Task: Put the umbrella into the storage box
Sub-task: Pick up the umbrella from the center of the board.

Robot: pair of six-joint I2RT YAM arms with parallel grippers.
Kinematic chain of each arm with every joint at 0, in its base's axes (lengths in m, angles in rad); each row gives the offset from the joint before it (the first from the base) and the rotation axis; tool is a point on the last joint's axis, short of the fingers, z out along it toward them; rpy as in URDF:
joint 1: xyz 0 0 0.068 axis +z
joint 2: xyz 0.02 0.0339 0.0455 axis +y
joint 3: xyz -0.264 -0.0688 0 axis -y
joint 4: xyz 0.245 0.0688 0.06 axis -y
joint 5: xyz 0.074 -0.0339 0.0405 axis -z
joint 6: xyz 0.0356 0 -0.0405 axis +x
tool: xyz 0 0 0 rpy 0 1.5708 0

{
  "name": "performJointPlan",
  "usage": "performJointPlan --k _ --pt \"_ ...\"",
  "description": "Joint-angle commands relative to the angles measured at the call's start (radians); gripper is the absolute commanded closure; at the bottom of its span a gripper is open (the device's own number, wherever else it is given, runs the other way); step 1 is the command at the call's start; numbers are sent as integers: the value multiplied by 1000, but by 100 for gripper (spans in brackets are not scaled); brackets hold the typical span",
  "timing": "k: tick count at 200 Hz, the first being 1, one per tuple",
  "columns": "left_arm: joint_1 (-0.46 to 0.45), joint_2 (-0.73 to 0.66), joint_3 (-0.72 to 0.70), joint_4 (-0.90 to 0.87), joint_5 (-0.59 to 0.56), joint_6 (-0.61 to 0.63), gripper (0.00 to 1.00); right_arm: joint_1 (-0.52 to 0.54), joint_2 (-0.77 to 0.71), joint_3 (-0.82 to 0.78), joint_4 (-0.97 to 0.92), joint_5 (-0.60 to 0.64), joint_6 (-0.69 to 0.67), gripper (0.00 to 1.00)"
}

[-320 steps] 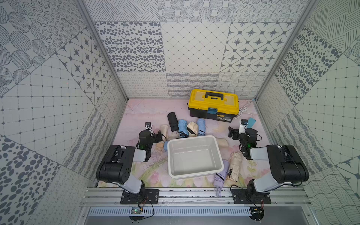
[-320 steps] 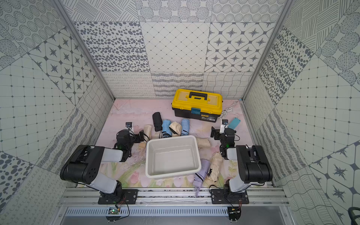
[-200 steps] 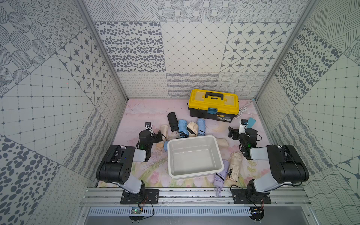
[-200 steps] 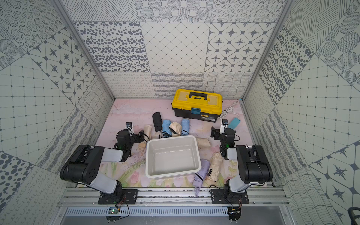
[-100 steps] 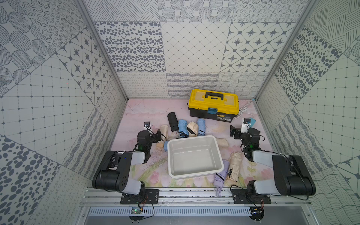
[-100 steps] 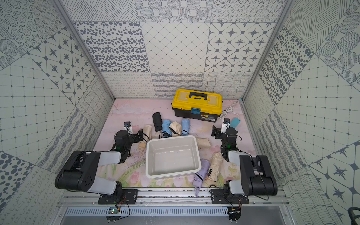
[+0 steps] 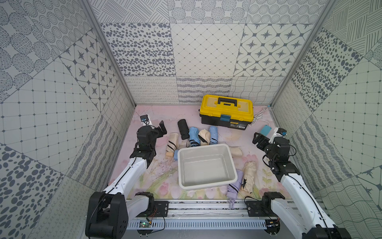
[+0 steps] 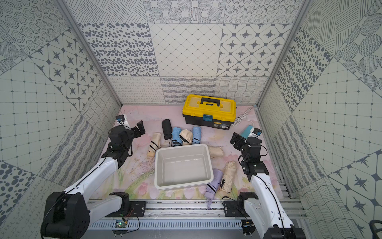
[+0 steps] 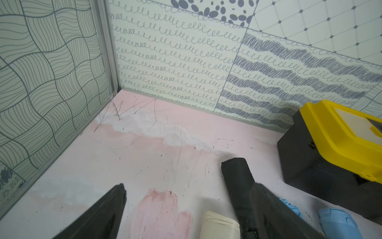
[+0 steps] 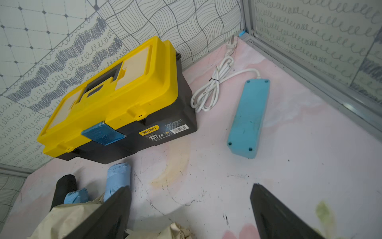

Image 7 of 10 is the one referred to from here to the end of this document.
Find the beige umbrella black stripes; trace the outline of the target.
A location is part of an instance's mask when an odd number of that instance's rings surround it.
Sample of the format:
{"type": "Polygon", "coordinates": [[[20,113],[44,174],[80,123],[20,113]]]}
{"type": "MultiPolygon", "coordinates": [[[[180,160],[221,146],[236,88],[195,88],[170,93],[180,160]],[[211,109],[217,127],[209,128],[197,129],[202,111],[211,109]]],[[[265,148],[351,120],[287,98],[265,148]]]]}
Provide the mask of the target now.
{"type": "Polygon", "coordinates": [[[171,158],[175,155],[175,151],[178,149],[178,138],[179,138],[178,133],[174,132],[170,134],[168,138],[168,143],[166,146],[166,153],[165,153],[166,157],[171,158]]]}

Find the cream umbrella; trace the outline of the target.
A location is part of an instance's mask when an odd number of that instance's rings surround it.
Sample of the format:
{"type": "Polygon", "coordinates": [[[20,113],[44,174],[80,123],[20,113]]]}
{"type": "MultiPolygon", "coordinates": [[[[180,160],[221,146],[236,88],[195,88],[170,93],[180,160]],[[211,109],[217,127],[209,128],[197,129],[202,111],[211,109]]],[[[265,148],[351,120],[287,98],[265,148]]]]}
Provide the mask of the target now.
{"type": "Polygon", "coordinates": [[[242,189],[251,194],[253,192],[253,187],[255,185],[255,179],[257,175],[257,163],[247,162],[244,166],[244,176],[242,182],[242,189]]]}

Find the lilac umbrella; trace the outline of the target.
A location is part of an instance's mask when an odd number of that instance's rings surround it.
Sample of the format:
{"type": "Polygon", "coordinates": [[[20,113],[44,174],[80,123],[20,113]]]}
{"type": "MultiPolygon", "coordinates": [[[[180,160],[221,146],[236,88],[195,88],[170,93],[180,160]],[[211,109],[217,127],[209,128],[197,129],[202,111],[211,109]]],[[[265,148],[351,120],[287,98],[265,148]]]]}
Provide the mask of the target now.
{"type": "Polygon", "coordinates": [[[229,201],[229,208],[234,209],[235,201],[237,199],[238,193],[241,189],[244,173],[241,170],[236,170],[237,180],[234,183],[231,183],[227,187],[226,196],[229,201]]]}

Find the white plastic storage box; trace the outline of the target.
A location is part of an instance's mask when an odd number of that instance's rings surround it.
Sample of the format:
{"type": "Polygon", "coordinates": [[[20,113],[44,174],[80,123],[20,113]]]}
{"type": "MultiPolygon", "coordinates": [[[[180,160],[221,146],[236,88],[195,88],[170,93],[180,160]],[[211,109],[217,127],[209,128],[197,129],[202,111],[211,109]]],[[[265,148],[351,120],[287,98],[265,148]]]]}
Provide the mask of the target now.
{"type": "Polygon", "coordinates": [[[212,188],[238,179],[226,144],[182,148],[177,154],[179,185],[183,190],[212,188]]]}

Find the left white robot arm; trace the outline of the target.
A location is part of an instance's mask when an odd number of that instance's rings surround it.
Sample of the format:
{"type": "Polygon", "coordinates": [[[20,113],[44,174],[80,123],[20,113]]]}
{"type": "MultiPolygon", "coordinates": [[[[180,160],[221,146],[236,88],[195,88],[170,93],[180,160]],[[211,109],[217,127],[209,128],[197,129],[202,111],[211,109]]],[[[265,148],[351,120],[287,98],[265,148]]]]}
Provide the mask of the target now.
{"type": "Polygon", "coordinates": [[[85,235],[89,239],[120,239],[130,220],[140,214],[147,218],[158,215],[152,193],[138,192],[131,200],[126,199],[156,156],[157,139],[167,134],[163,121],[154,127],[147,116],[144,119],[127,167],[109,186],[94,192],[89,199],[85,226],[85,235]]]}

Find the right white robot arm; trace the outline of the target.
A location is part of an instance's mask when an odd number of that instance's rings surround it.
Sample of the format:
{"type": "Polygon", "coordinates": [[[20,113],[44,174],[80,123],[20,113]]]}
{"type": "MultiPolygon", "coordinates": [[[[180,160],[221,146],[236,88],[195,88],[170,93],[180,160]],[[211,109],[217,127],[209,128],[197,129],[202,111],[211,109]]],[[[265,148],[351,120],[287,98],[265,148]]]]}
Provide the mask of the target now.
{"type": "Polygon", "coordinates": [[[253,144],[264,152],[265,164],[287,190],[297,209],[293,210],[284,195],[266,192],[261,200],[265,214],[276,215],[296,239],[349,239],[350,233],[338,227],[324,212],[307,188],[298,168],[290,161],[292,146],[286,131],[277,128],[271,138],[254,133],[253,144]]]}

